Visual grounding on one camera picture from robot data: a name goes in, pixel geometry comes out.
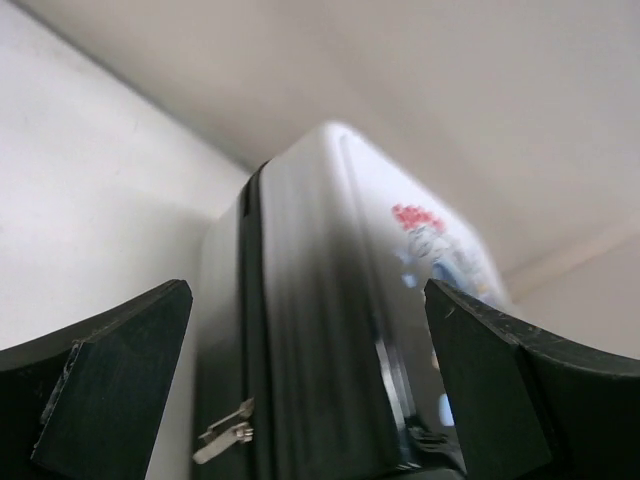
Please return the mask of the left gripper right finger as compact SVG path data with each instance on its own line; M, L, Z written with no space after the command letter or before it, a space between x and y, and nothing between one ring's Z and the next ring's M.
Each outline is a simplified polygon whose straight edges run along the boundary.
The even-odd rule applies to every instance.
M636 479L639 362L438 280L425 312L471 479Z

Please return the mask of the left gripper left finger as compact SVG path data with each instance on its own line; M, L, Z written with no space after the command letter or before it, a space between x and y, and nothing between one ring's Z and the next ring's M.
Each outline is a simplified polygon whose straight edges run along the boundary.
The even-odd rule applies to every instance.
M2 350L2 478L144 478L192 303L173 279Z

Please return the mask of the black space-print suitcase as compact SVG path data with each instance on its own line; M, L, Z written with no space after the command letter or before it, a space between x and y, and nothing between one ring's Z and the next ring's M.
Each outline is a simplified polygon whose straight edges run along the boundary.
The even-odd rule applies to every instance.
M352 127L252 174L207 232L194 479L463 479L430 280L502 310L475 229Z

